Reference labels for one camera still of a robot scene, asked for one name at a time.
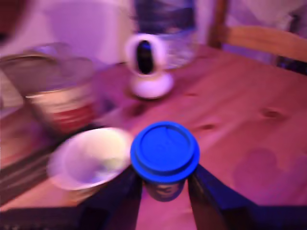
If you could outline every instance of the coffee cup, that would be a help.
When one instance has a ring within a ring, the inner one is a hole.
[[[137,135],[130,156],[148,193],[165,202],[181,193],[185,180],[199,163],[200,149],[186,128],[163,121],[148,126]]]

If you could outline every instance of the disposable cup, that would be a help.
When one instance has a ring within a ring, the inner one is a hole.
[[[186,128],[164,121],[141,131],[133,141],[130,155],[148,193],[164,202],[179,196],[186,178],[199,163],[200,149]]]
[[[119,128],[100,128],[80,133],[62,144],[51,156],[48,175],[66,190],[88,189],[108,182],[130,165],[133,137]]]

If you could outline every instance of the metal can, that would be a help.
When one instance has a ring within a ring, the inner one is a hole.
[[[92,62],[83,57],[61,60],[28,52],[5,57],[1,68],[32,104],[48,127],[67,134],[95,119]]]

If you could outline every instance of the water bottle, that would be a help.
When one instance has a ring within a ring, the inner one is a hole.
[[[168,69],[189,63],[196,51],[195,0],[134,0],[138,33],[160,36],[168,46]]]

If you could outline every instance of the blue lid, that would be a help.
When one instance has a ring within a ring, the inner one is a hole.
[[[134,139],[131,163],[136,172],[153,183],[175,183],[187,178],[200,158],[193,135],[182,125],[154,123]]]

